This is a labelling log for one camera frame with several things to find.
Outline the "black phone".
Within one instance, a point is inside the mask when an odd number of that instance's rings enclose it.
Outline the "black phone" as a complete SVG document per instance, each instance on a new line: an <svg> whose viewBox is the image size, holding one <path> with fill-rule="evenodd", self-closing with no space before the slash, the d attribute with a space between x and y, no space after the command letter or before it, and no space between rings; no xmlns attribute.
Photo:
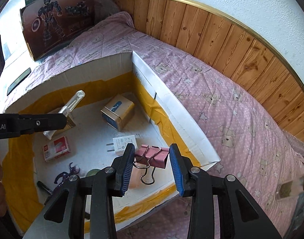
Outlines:
<svg viewBox="0 0 304 239"><path fill-rule="evenodd" d="M31 68L27 68L22 74L20 74L8 87L7 90L7 96L9 96L12 91L18 87L19 84L21 84L29 75L31 74Z"/></svg>

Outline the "pink binder clip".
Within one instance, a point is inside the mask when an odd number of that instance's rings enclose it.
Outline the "pink binder clip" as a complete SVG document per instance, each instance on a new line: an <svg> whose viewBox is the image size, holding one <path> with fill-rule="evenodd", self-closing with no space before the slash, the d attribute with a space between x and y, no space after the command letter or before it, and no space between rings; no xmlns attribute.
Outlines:
<svg viewBox="0 0 304 239"><path fill-rule="evenodd" d="M154 173L156 169L166 169L168 156L168 147L141 144L135 153L132 165L139 170L144 170L140 176L142 184L150 186L155 183Z"/></svg>

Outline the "bubble wrap sheet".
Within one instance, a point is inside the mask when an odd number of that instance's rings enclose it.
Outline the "bubble wrap sheet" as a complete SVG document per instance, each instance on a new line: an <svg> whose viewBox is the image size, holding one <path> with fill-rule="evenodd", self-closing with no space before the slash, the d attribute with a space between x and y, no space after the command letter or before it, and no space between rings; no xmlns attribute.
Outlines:
<svg viewBox="0 0 304 239"><path fill-rule="evenodd" d="M304 142L299 140L297 137L291 135L289 132L283 130L284 135L286 136L291 147L299 154L304 157Z"/></svg>

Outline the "white cardboard box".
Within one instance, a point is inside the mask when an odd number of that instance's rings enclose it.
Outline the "white cardboard box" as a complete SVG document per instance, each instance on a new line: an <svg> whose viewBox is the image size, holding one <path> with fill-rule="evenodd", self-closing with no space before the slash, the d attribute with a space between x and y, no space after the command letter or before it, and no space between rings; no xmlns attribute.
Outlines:
<svg viewBox="0 0 304 239"><path fill-rule="evenodd" d="M96 59L55 74L17 99L9 99L6 113L45 114L64 106L77 91L85 96L72 111L73 128L63 135L70 152L45 161L48 139L41 133L2 140L3 185L9 211L20 231L27 231L41 212L45 197L37 180L49 187L69 163L83 171L110 166L116 153L112 140L134 135L139 145L169 147L176 144L182 155L204 170L219 156L191 114L152 68L135 52ZM101 109L122 94L135 104L135 115L119 132L101 116Z"/></svg>

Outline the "red staples box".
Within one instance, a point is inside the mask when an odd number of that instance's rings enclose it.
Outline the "red staples box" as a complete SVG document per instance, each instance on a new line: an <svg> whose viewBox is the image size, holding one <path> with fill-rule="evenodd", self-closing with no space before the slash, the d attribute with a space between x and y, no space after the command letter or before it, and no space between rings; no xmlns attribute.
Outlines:
<svg viewBox="0 0 304 239"><path fill-rule="evenodd" d="M60 158L70 153L69 143L66 136L61 136L42 146L45 162Z"/></svg>

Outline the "white power adapter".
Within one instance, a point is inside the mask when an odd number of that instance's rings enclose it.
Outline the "white power adapter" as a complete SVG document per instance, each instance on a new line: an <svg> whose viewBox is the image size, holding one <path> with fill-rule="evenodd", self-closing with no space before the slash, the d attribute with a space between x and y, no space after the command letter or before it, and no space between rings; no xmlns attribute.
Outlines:
<svg viewBox="0 0 304 239"><path fill-rule="evenodd" d="M134 135L120 136L112 139L112 143L106 144L107 152L115 153L117 156L123 155L128 144L133 144L137 149L137 142Z"/></svg>

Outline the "black marker pen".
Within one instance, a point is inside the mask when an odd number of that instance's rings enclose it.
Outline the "black marker pen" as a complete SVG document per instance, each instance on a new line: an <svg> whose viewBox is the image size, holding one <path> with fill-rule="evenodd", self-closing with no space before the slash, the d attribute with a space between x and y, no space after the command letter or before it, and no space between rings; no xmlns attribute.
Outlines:
<svg viewBox="0 0 304 239"><path fill-rule="evenodd" d="M40 188L40 190L46 192L48 195L52 195L53 191L48 188L43 182L37 181L37 186Z"/></svg>

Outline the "dark tape roll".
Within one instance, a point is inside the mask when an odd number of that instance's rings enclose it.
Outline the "dark tape roll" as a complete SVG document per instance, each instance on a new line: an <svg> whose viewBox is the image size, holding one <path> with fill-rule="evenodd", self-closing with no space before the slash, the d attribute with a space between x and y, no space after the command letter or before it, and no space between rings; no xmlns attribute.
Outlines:
<svg viewBox="0 0 304 239"><path fill-rule="evenodd" d="M94 176L96 175L98 172L100 171L100 169L91 169L88 171L88 173L86 174L86 177L90 177L90 176Z"/></svg>

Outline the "gold tin box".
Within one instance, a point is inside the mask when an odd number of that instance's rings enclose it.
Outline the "gold tin box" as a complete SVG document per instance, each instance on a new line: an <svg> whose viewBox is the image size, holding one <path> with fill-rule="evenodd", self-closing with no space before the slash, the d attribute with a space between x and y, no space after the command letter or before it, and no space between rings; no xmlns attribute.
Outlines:
<svg viewBox="0 0 304 239"><path fill-rule="evenodd" d="M118 94L101 109L103 120L117 131L123 130L135 113L135 104Z"/></svg>

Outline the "glass jar with lid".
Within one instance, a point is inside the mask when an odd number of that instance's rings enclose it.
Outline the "glass jar with lid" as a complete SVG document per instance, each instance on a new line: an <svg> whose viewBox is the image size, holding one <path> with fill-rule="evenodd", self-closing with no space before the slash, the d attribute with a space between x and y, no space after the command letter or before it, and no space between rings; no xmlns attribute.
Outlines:
<svg viewBox="0 0 304 239"><path fill-rule="evenodd" d="M299 196L304 193L304 175L277 186L276 200Z"/></svg>

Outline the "robot toy box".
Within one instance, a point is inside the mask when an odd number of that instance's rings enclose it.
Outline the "robot toy box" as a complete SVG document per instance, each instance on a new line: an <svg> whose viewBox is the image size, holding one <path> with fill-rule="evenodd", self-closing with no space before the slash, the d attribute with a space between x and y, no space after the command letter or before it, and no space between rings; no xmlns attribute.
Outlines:
<svg viewBox="0 0 304 239"><path fill-rule="evenodd" d="M22 33L33 60L94 25L94 0L36 0L20 9Z"/></svg>

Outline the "wooden wall panelling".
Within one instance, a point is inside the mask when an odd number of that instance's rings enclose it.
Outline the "wooden wall panelling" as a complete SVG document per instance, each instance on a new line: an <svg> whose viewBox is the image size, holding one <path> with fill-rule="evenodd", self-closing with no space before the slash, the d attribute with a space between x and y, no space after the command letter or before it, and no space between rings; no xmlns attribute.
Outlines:
<svg viewBox="0 0 304 239"><path fill-rule="evenodd" d="M264 38L192 0L113 0L138 31L175 46L233 80L278 126L304 142L304 84Z"/></svg>

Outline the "purple action figure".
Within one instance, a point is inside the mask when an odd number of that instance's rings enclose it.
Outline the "purple action figure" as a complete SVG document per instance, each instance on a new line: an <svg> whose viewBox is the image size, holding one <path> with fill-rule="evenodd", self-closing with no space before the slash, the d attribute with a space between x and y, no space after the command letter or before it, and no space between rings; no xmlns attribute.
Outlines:
<svg viewBox="0 0 304 239"><path fill-rule="evenodd" d="M73 162L71 162L69 164L69 172L63 171L60 174L58 174L54 180L54 184L61 186L65 182L65 180L68 179L71 175L79 174L80 170L81 169L78 165L75 165L73 164Z"/></svg>

